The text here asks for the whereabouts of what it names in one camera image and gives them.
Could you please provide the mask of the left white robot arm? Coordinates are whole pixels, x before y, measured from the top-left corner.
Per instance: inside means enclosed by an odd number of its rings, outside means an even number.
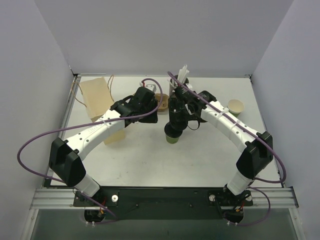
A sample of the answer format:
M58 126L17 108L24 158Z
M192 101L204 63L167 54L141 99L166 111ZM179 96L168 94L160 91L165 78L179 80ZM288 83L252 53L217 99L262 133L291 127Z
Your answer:
M100 143L130 124L157 123L157 106L154 91L139 87L134 95L116 101L94 126L66 140L55 139L51 144L49 167L68 187L83 192L90 205L100 204L104 195L102 188L87 173L83 160Z

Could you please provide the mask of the black plastic cup lid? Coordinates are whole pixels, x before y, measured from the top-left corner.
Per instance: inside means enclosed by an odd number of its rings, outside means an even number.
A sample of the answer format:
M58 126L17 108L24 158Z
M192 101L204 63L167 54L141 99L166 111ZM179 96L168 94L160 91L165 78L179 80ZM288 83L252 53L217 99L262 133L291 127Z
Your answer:
M179 138L183 133L182 130L176 130L170 124L165 125L164 132L167 137L173 138L173 139Z

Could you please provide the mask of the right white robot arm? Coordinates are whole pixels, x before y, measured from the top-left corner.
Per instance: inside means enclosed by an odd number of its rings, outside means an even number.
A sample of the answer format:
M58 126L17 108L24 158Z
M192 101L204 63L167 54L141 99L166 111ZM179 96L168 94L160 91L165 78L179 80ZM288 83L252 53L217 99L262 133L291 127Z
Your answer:
M257 175L273 160L273 138L248 127L209 92L195 93L177 87L168 99L169 122L164 127L166 140L178 142L190 121L210 123L224 134L240 151L236 172L226 184L234 196L243 193Z

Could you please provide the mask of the green paper coffee cup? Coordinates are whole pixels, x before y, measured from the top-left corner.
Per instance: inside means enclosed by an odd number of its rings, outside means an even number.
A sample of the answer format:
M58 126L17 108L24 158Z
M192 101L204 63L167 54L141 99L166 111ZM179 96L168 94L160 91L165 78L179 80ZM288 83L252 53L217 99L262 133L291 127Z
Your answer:
M165 136L165 139L166 141L169 143L169 144L175 144L179 141L179 137L170 137L170 136Z

